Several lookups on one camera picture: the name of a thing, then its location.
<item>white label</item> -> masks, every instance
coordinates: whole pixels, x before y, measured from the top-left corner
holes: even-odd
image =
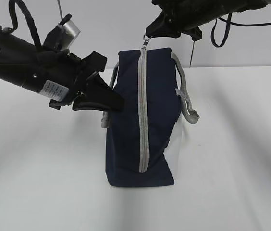
[[[65,98],[68,91],[67,87],[47,80],[39,94],[60,102]]]

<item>zipper pull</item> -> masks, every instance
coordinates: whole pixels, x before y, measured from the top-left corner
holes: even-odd
[[[144,40],[144,44],[143,44],[143,49],[146,49],[146,46],[148,45],[149,41],[151,40],[152,37],[146,37],[145,34],[143,35],[143,40]]]

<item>gray zipper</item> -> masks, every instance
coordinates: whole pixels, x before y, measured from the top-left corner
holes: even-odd
[[[147,51],[141,49],[141,56],[138,63],[138,111],[140,124],[140,173],[147,171],[149,164],[149,139],[148,139],[148,116],[147,116],[147,95],[146,95],[146,65]]]

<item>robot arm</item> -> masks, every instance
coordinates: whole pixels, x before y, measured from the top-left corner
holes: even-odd
[[[188,34],[200,40],[198,28],[214,19],[233,12],[260,9],[271,0],[153,0],[162,9],[158,18],[146,29],[148,37],[178,38]]]
[[[18,28],[16,4],[25,16],[34,45],[12,35]],[[9,9],[13,28],[0,26],[0,79],[50,98],[49,106],[58,110],[72,103],[75,111],[122,110],[123,98],[98,74],[105,70],[107,58],[93,52],[80,59],[69,52],[80,34],[70,14],[47,35],[42,45],[22,0],[10,0]]]

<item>wire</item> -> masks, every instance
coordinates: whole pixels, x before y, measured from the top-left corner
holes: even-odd
[[[192,46],[192,53],[191,53],[190,66],[189,66],[190,68],[191,68],[192,60],[193,60],[194,45],[195,45],[195,41],[193,41],[193,46]]]
[[[60,16],[61,16],[61,20],[62,20],[62,19],[63,19],[63,12],[62,12],[62,7],[61,7],[61,2],[60,2],[60,0],[58,0],[58,5],[59,5]]]
[[[226,30],[225,30],[225,34],[224,34],[224,38],[223,38],[223,41],[221,43],[221,45],[218,45],[215,41],[215,38],[214,38],[214,32],[215,32],[215,29],[216,29],[216,26],[217,26],[217,23],[218,23],[218,19],[222,22],[225,22],[226,23]],[[231,25],[234,25],[234,26],[243,26],[243,27],[255,27],[255,26],[271,26],[271,22],[270,23],[259,23],[259,24],[242,24],[242,23],[233,23],[231,22],[231,19],[232,19],[232,13],[230,13],[228,15],[228,18],[227,19],[224,19],[224,18],[218,18],[216,19],[216,22],[215,22],[215,25],[213,26],[212,28],[212,31],[211,31],[211,42],[212,44],[215,46],[215,47],[222,47],[224,46],[224,44],[226,43],[227,39],[228,39],[228,35],[230,33],[230,30],[231,30]]]
[[[223,47],[224,45],[225,45],[225,43],[226,43],[226,41],[227,41],[227,39],[228,39],[228,35],[230,34],[230,30],[231,30],[231,19],[232,19],[232,16],[233,16],[233,13],[229,13],[228,14],[228,18],[227,18],[227,20],[226,20],[226,30],[225,30],[225,34],[224,34],[224,37],[223,37],[223,40],[222,40],[222,42],[221,42],[221,44],[220,45],[218,45],[217,43],[216,43],[216,40],[215,40],[215,38],[214,38],[214,31],[215,31],[215,29],[216,29],[216,26],[217,26],[217,24],[218,24],[218,20],[216,19],[216,22],[215,22],[215,24],[214,24],[214,26],[213,26],[213,28],[212,28],[212,30],[211,30],[211,42],[212,42],[212,44],[215,46],[215,47],[217,47],[217,48],[219,48],[219,47]]]
[[[16,4],[18,5],[18,7],[20,8],[20,10],[22,11],[22,13],[25,16],[25,20],[26,20],[28,27],[29,27],[29,30],[31,32],[31,36],[34,41],[36,50],[38,52],[43,51],[43,47],[41,45],[40,38],[39,38],[39,35],[37,32],[33,17],[22,0],[10,0],[9,1],[10,16],[11,16],[13,28],[7,28],[6,32],[11,34],[12,32],[14,32],[18,28],[18,20],[17,20],[17,15],[16,15]]]
[[[219,18],[222,22],[227,23],[228,21],[224,18]],[[241,24],[241,23],[233,23],[229,22],[231,25],[234,26],[244,26],[244,27],[252,27],[252,26],[271,26],[271,23],[259,23],[259,24]]]

